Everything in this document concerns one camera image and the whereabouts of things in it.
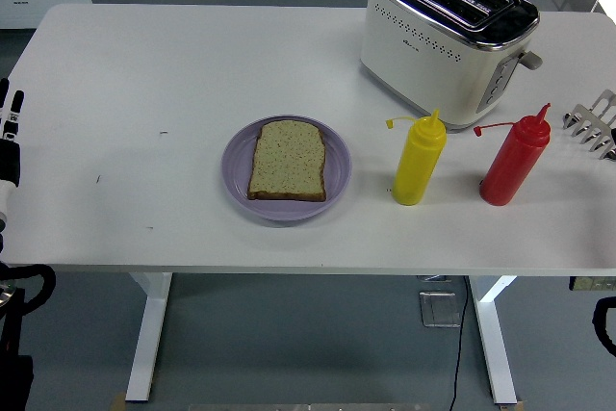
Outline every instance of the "red squeeze bottle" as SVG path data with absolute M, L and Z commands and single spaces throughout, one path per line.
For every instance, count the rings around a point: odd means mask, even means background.
M 544 118 L 549 107 L 550 103 L 544 106 L 537 116 L 525 116 L 515 123 L 504 122 L 473 129 L 480 137 L 482 128 L 513 126 L 479 186 L 479 193 L 486 202 L 494 206 L 507 204 L 548 146 L 550 125 Z

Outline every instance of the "purple plate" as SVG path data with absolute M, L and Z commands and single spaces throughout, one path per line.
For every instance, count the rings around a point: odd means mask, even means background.
M 246 192 L 252 157 L 261 127 L 275 120 L 299 120 L 319 127 L 325 142 L 323 178 L 327 199 L 324 202 L 248 199 Z M 317 120 L 302 116 L 275 116 L 245 126 L 227 144 L 222 153 L 222 178 L 226 189 L 244 209 L 270 220 L 300 220 L 323 212 L 340 199 L 350 179 L 350 154 L 343 139 Z

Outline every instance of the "toaster vent holes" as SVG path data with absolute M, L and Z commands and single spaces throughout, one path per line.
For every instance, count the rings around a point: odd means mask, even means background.
M 398 18 L 390 11 L 381 7 L 379 4 L 374 5 L 374 9 L 381 13 L 381 16 L 386 17 L 388 21 L 391 21 L 397 25 L 400 29 L 403 29 L 406 33 L 410 34 L 413 38 L 416 38 L 419 42 L 425 43 L 427 46 L 432 47 L 432 50 L 440 52 L 442 55 L 446 55 L 451 60 L 455 60 L 457 63 L 462 61 L 460 54 L 454 54 L 452 50 L 448 50 L 445 46 L 440 45 L 436 40 L 432 40 L 426 36 L 423 32 L 418 31 L 417 28 L 411 28 L 410 25 L 405 23 L 402 19 Z

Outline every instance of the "floor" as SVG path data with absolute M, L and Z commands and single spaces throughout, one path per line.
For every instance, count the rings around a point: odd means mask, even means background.
M 92 0 L 94 3 L 318 5 L 366 0 Z M 531 0 L 555 11 L 563 0 Z M 570 0 L 584 11 L 592 0 Z M 32 32 L 0 32 L 0 75 Z M 599 298 L 568 278 L 518 278 L 498 299 L 513 379 L 526 411 L 612 410 L 616 358 L 591 323 Z M 22 285 L 33 294 L 37 281 Z M 460 329 L 426 328 L 419 291 L 465 285 L 408 276 L 176 274 L 148 403 L 129 411 L 205 403 L 421 403 L 447 410 Z M 126 391 L 145 296 L 127 274 L 58 273 L 52 298 L 24 319 L 33 356 L 29 411 L 107 411 Z M 497 409 L 472 303 L 462 330 L 456 410 Z

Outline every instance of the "table leg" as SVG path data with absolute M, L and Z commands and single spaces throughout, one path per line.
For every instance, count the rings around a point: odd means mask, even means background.
M 147 294 L 126 401 L 147 401 L 173 273 L 131 273 Z
M 518 402 L 494 299 L 516 276 L 471 276 L 471 291 L 495 404 Z

